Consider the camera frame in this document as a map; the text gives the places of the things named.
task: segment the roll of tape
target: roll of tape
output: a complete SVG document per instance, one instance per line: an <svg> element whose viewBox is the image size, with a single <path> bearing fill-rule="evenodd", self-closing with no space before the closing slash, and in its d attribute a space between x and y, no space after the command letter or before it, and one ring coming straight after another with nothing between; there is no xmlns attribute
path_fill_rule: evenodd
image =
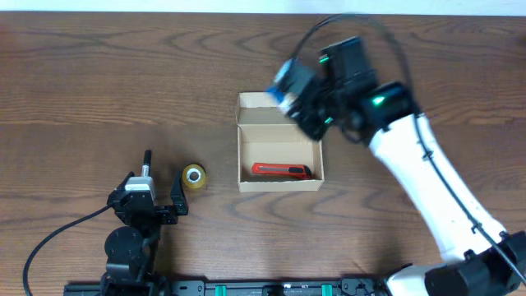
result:
<svg viewBox="0 0 526 296"><path fill-rule="evenodd" d="M201 188L206 183L205 170L197 164L190 164L182 171L182 181L189 188Z"/></svg>

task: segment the white background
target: white background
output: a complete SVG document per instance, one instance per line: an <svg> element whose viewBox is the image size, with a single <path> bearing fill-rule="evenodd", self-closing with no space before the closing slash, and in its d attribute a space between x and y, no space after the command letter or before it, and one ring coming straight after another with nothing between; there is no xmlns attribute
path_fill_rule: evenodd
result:
<svg viewBox="0 0 526 296"><path fill-rule="evenodd" d="M526 16L526 0L0 0L0 10Z"/></svg>

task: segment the open cardboard box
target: open cardboard box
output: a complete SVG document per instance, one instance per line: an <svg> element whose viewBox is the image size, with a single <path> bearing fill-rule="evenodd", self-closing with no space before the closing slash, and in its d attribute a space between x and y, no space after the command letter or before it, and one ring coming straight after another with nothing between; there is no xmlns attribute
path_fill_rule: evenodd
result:
<svg viewBox="0 0 526 296"><path fill-rule="evenodd" d="M325 180L321 141L314 142L277 108L267 93L241 93L238 121L238 184L240 192L316 191ZM312 179L259 175L254 163L305 164Z"/></svg>

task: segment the red box cutter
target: red box cutter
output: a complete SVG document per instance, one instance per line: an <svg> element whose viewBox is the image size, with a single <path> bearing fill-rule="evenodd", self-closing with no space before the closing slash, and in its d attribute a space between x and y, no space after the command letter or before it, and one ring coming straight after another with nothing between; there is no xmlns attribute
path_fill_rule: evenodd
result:
<svg viewBox="0 0 526 296"><path fill-rule="evenodd" d="M261 174L290 176L300 178L301 180L310 180L312 178L311 170L303 164L255 163L254 165L252 165L252 172Z"/></svg>

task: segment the wooden table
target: wooden table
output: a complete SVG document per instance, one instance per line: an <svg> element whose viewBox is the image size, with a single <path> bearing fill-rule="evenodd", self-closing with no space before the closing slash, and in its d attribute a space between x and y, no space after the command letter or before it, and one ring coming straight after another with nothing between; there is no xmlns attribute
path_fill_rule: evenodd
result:
<svg viewBox="0 0 526 296"><path fill-rule="evenodd" d="M510 232L524 229L526 18L380 18L407 50L416 96L450 160ZM22 294L36 244L104 206L148 148L159 203L185 165L202 163L209 177L206 189L187 190L190 215L164 227L164 275L326 278L439 262L400 185L336 130L324 142L319 192L238 192L237 93L264 90L319 19L1 13L0 294ZM383 81L401 77L388 48L352 22L315 35L306 63L352 35L366 38ZM121 225L107 211L48 243L30 269L35 295L98 280L104 240Z"/></svg>

